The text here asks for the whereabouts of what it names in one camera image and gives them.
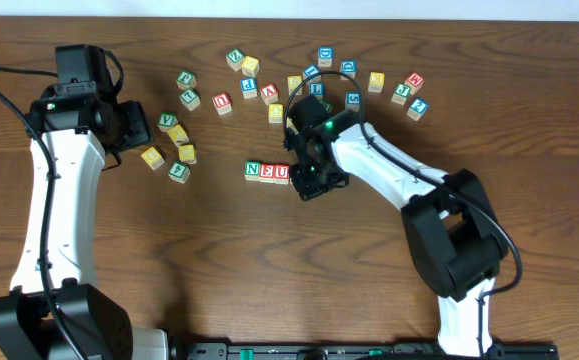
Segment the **red E block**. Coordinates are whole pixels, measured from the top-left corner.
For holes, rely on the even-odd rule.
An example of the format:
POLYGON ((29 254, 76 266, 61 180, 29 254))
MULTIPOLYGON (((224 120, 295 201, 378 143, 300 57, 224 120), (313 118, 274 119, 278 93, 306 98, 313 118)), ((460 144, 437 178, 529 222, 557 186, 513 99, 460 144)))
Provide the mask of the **red E block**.
POLYGON ((274 183, 274 168, 273 164, 261 164, 259 171, 259 181, 263 183, 274 183))

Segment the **green N block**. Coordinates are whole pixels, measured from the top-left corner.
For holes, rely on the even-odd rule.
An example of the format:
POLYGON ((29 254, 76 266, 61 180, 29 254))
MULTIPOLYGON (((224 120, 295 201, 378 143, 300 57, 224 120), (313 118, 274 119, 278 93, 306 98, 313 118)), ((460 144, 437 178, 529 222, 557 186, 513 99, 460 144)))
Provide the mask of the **green N block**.
POLYGON ((247 181, 258 181, 260 176, 260 162, 247 161, 245 163, 244 175, 247 181))

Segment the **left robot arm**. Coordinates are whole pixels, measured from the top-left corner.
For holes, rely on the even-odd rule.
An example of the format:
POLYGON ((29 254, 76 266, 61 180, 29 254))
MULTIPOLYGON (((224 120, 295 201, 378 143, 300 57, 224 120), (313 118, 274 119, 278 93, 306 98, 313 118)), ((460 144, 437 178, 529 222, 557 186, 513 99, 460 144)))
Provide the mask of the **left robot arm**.
POLYGON ((34 180, 23 254, 0 297, 0 350, 8 359, 130 359, 127 312, 98 288, 95 202, 108 155, 152 142, 136 101, 121 103, 114 55, 93 45, 56 49, 56 83, 28 113, 34 180))

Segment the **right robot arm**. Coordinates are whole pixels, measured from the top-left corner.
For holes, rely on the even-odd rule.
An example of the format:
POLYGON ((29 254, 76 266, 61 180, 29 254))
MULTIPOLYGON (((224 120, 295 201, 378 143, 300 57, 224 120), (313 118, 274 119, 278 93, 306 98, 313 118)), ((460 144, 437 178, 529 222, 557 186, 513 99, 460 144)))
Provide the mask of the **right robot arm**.
POLYGON ((493 345, 489 298, 509 245, 473 173, 421 163, 381 137, 354 110, 336 115, 308 96, 288 111, 284 146, 297 156, 290 180, 311 200, 367 183, 401 214, 412 262, 437 295, 438 344, 448 355, 483 356, 493 345))

